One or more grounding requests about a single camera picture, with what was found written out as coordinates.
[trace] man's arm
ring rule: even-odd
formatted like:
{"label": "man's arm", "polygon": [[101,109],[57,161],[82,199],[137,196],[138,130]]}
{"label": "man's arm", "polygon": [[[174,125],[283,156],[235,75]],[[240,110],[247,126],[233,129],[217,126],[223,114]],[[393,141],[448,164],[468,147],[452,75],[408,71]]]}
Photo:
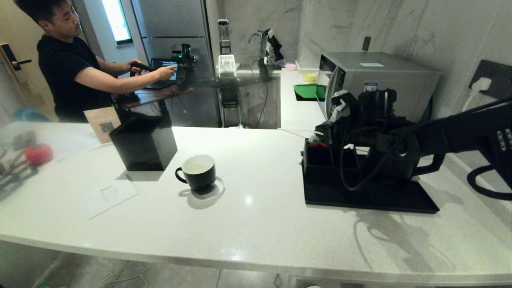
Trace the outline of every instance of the man's arm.
{"label": "man's arm", "polygon": [[125,94],[143,89],[158,80],[169,79],[174,75],[175,68],[176,66],[161,67],[144,75],[117,79],[96,68],[87,67],[75,76],[75,81],[96,90]]}
{"label": "man's arm", "polygon": [[[130,63],[132,63],[132,62],[140,63],[140,61],[137,59],[132,59],[128,62],[121,62],[121,63],[105,62],[103,59],[101,59],[98,56],[96,56],[96,59],[98,60],[98,63],[99,63],[99,69],[107,74],[114,76],[114,77],[117,77],[124,73],[130,72]],[[134,72],[140,74],[141,71],[139,68],[134,68]]]}

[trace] black t-shirt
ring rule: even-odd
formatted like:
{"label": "black t-shirt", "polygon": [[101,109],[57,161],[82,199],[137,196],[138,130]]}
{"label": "black t-shirt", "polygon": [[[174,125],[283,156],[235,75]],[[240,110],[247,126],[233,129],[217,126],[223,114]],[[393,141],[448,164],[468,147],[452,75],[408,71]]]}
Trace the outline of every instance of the black t-shirt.
{"label": "black t-shirt", "polygon": [[75,82],[84,68],[100,69],[96,56],[80,38],[65,43],[43,35],[37,43],[39,67],[55,102],[55,114],[61,122],[87,122],[85,110],[111,106],[110,94]]}

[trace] laptop screen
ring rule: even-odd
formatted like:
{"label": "laptop screen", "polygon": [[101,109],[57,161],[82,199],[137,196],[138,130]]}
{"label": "laptop screen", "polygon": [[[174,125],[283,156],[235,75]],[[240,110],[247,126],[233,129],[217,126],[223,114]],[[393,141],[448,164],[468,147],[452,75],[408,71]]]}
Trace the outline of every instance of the laptop screen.
{"label": "laptop screen", "polygon": [[167,66],[172,66],[172,65],[176,66],[176,68],[175,68],[176,73],[174,73],[174,75],[171,78],[169,78],[169,80],[176,81],[176,77],[178,76],[178,63],[171,61],[169,59],[160,59],[160,58],[152,58],[151,59],[151,68],[158,69],[160,67],[167,67]]}

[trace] yellow bowl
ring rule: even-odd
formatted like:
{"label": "yellow bowl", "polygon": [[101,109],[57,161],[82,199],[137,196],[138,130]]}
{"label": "yellow bowl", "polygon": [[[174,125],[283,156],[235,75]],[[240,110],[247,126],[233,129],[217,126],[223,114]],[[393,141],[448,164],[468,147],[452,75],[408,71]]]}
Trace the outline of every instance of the yellow bowl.
{"label": "yellow bowl", "polygon": [[316,81],[316,74],[315,73],[304,73],[304,74],[302,74],[302,78],[306,82],[315,82]]}

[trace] qr code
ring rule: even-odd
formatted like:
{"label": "qr code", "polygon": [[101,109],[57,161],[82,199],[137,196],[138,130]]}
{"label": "qr code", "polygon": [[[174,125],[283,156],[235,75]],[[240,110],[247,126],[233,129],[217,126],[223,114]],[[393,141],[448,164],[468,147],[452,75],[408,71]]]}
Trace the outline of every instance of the qr code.
{"label": "qr code", "polygon": [[100,123],[99,127],[103,133],[110,133],[114,129],[112,122]]}

